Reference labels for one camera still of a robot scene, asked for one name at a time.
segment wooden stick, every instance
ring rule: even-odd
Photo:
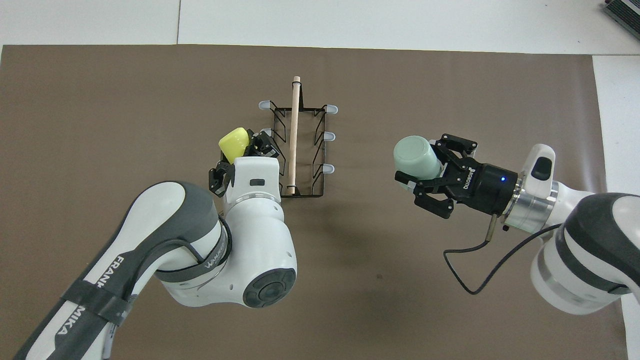
[[[289,184],[287,191],[296,193],[296,148],[298,146],[298,112],[300,111],[300,77],[293,77],[293,97],[291,99],[291,132],[289,133]]]

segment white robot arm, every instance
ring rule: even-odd
[[[14,359],[108,359],[116,328],[153,275],[186,306],[265,307],[285,297],[298,268],[278,160],[241,156],[230,168],[225,218],[212,194],[193,184],[167,181],[142,192]]]
[[[473,141],[444,134],[431,143],[409,136],[394,149],[396,180],[413,192],[416,205],[449,218],[455,201],[492,216],[483,244],[447,250],[445,259],[448,252],[486,245],[498,217],[506,226],[535,235],[516,249],[557,227],[531,265],[533,285],[547,302],[576,315],[597,311],[626,293],[640,302],[640,197],[582,192],[554,181],[556,155],[546,145],[532,148],[519,174],[478,163],[473,159],[476,148]],[[436,200],[431,193],[444,193],[447,199]],[[476,291],[447,264],[460,284],[476,294],[516,249]]]

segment white floor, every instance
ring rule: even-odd
[[[237,44],[590,54],[609,191],[640,193],[640,41],[597,0],[2,0],[4,44]],[[640,306],[623,298],[630,360]]]

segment velcro strap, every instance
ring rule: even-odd
[[[61,298],[84,306],[89,312],[117,326],[122,325],[132,308],[127,301],[82,279],[76,279]]]

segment white plastic tip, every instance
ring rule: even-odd
[[[332,142],[335,140],[335,134],[334,133],[330,133],[329,131],[325,131],[324,132],[324,140],[326,142]]]
[[[325,112],[326,112],[327,114],[330,114],[330,115],[337,114],[337,113],[338,113],[338,107],[337,107],[336,105],[329,105],[329,104],[327,104],[327,106],[326,106],[326,111],[325,111]]]
[[[325,174],[333,174],[335,167],[331,164],[322,164],[322,172]]]
[[[260,109],[260,110],[270,110],[271,109],[271,101],[270,100],[263,100],[261,102],[258,102],[258,109]]]

